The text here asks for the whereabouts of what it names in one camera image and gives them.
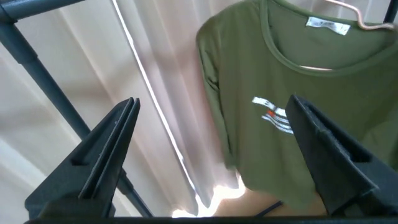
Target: clothes hanger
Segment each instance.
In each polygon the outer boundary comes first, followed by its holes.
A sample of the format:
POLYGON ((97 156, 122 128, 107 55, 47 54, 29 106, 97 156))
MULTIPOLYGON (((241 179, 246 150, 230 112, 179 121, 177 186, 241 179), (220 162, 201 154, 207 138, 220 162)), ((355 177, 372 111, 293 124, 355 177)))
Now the clothes hanger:
POLYGON ((337 0, 325 0, 325 1, 330 2, 332 4, 337 4, 339 6, 343 6, 347 9, 351 9, 352 11, 354 11, 356 14, 356 18, 358 20, 358 26, 364 30, 374 30, 374 29, 395 30, 396 29, 395 25, 392 23, 384 23, 384 24, 375 25, 375 26, 367 26, 364 24, 363 19, 362 19, 362 13, 358 8, 356 8, 350 4, 347 4, 347 3, 337 1, 337 0))

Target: white curtain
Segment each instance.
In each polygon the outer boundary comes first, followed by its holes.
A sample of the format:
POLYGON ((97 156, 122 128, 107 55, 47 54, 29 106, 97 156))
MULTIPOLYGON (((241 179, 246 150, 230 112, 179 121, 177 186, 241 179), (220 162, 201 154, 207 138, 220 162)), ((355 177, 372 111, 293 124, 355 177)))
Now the white curtain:
MULTIPOLYGON (((211 215, 221 198, 242 193, 228 190, 239 184, 224 168, 195 52, 198 28, 235 2, 86 0, 17 23, 90 128, 117 102, 141 99, 124 168, 156 216, 211 215)), ((354 19, 324 1, 290 2, 354 19)), ((365 21, 381 22, 389 1, 345 2, 359 7, 365 21)), ((2 45, 0 74, 0 197, 7 202, 0 220, 22 223, 24 199, 80 140, 2 45)), ((117 215, 139 216, 118 191, 114 203, 117 215)))

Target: white label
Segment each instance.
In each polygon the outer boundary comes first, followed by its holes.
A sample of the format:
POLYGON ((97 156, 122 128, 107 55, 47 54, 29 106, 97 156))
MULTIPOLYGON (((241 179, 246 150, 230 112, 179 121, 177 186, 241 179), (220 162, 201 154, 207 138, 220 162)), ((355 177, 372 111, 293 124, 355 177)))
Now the white label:
POLYGON ((306 26, 326 27, 326 28, 329 28, 341 35, 346 35, 349 28, 351 27, 350 25, 347 25, 347 24, 342 24, 342 23, 333 22, 333 21, 327 21, 324 19, 316 18, 316 17, 309 17, 306 26))

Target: shirt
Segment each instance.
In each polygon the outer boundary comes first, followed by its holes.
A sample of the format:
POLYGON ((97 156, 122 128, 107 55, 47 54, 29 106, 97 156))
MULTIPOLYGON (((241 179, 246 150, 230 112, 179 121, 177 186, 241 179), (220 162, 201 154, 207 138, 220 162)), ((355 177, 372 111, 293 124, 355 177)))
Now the shirt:
POLYGON ((197 49, 225 164, 237 168, 247 188, 295 208, 314 195, 285 115, 292 94, 312 102, 398 169, 394 32, 362 30, 356 21, 317 15, 286 1, 251 0, 206 21, 197 49), (309 17, 328 22, 306 26, 309 17), (350 25, 345 35, 332 30, 336 22, 350 25))

